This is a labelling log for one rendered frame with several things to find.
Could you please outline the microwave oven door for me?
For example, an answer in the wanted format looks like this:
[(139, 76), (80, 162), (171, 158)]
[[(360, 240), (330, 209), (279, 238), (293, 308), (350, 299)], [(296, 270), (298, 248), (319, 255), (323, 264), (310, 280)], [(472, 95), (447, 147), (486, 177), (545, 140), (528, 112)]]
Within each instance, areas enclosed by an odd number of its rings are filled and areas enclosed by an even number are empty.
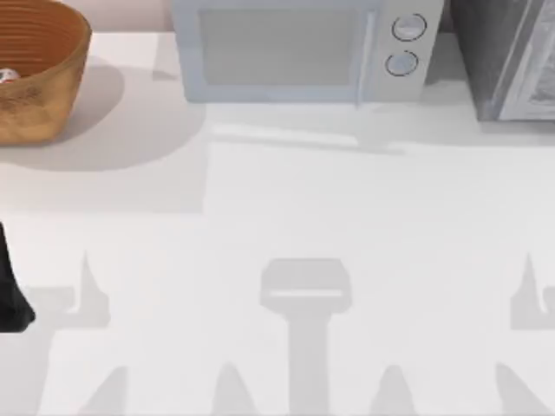
[(171, 0), (191, 102), (351, 102), (378, 0)]

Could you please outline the pale microwave oven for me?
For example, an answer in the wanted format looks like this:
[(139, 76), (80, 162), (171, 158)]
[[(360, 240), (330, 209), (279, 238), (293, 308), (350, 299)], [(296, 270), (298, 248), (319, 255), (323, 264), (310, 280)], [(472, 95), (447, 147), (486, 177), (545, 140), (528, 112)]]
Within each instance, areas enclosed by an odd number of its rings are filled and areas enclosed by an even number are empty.
[(191, 102), (406, 102), (445, 0), (171, 0)]

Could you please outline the small microwave knob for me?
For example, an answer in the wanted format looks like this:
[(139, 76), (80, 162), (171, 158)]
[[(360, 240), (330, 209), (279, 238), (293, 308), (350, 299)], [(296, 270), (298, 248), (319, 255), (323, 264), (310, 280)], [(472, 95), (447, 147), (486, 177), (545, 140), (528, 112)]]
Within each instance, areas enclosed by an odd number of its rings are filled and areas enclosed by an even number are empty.
[(419, 57), (408, 50), (390, 55), (385, 61), (385, 69), (394, 77), (405, 77), (414, 73), (419, 66)]

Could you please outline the large microwave knob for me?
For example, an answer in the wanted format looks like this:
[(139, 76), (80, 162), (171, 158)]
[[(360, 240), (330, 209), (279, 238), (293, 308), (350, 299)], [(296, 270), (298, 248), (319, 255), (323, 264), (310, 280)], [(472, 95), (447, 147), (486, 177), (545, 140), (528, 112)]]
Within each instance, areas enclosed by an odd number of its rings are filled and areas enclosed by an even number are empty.
[(424, 35), (427, 21), (420, 14), (397, 17), (392, 24), (392, 34), (400, 42), (412, 42)]

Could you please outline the brown woven basket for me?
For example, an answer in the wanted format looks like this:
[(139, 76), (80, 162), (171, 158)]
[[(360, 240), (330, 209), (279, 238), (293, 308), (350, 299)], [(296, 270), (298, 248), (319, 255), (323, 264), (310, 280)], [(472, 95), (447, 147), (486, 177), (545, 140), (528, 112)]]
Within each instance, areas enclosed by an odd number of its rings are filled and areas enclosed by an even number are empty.
[(0, 0), (0, 146), (42, 144), (69, 119), (82, 82), (92, 29), (59, 0)]

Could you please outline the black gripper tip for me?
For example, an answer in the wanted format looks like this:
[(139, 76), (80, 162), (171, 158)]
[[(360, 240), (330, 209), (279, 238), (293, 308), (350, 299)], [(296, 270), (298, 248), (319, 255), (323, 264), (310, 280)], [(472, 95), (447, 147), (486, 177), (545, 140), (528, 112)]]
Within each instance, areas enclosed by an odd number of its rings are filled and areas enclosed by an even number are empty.
[(35, 319), (35, 311), (17, 284), (0, 222), (0, 334), (22, 333)]

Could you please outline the grey cabinet door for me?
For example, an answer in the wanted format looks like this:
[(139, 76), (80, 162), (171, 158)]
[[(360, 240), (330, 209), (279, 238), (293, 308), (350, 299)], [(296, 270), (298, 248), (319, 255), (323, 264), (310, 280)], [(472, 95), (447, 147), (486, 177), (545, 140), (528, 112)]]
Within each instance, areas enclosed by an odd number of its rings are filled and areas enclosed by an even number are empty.
[(506, 71), (500, 120), (555, 121), (555, 0), (528, 0)]

